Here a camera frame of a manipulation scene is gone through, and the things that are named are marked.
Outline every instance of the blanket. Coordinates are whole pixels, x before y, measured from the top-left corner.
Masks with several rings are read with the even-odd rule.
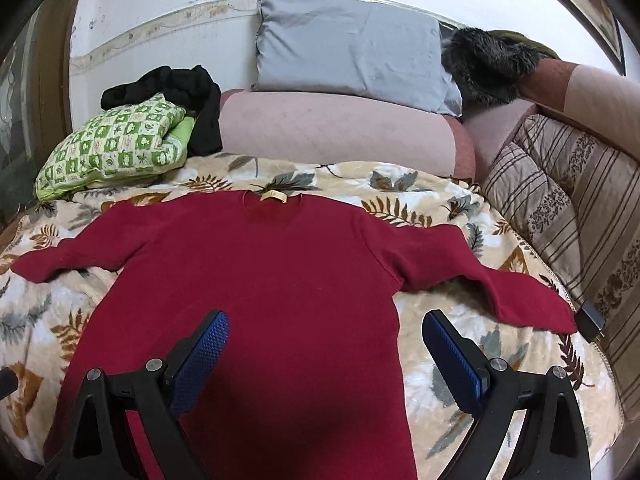
[[[144,206],[190,192],[229,189],[320,194],[362,207],[395,226],[428,228],[449,222],[463,231],[485,265],[526,272],[570,300],[556,276],[478,194],[476,185],[376,162],[319,166],[229,153],[194,157],[146,187],[76,192],[66,201],[40,206],[20,220],[14,240],[0,254],[0,365],[12,368],[20,379],[18,391],[0,406],[0,426],[25,457],[42,462],[44,439],[68,363],[82,330],[118,273],[91,267],[34,284],[12,273],[12,262],[26,251],[75,237],[119,200]],[[170,269],[168,262],[162,279],[171,280]],[[609,365],[597,346],[579,335],[557,336],[501,325],[485,314],[477,291],[463,280],[420,293],[400,292],[394,301],[400,320],[398,349],[406,412],[421,479],[434,478],[444,469],[472,422],[457,409],[422,343],[422,318],[434,308],[443,310],[456,329],[487,355],[501,356],[514,368],[544,373],[552,365],[562,365],[580,403],[592,463],[622,430]],[[502,477],[523,420],[524,413],[514,416],[490,478]]]

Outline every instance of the black garment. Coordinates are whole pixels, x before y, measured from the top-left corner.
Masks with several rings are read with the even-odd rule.
[[[543,57],[548,54],[529,44],[480,28],[461,28],[444,44],[442,65],[464,100],[497,105],[518,96],[518,79],[532,73]]]
[[[116,106],[139,104],[164,93],[167,101],[193,110],[198,118],[191,133],[190,155],[211,155],[222,150],[220,137],[220,87],[201,65],[192,69],[160,66],[147,72],[135,83],[114,86],[105,90],[100,100],[103,110]]]

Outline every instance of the green pillowcase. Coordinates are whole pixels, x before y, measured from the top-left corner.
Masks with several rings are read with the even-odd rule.
[[[110,186],[184,165],[194,119],[162,94],[101,113],[53,150],[36,178],[36,196],[53,200],[88,184]]]

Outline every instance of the gray pillow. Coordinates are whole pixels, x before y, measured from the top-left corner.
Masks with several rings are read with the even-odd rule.
[[[254,90],[350,94],[460,115],[435,18],[358,0],[258,0],[258,10]]]

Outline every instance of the dark fur garment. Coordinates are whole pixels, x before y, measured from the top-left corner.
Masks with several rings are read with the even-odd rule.
[[[464,100],[498,105],[518,96],[518,79],[532,73],[543,57],[528,44],[498,38],[480,28],[460,28],[443,45],[442,65]]]

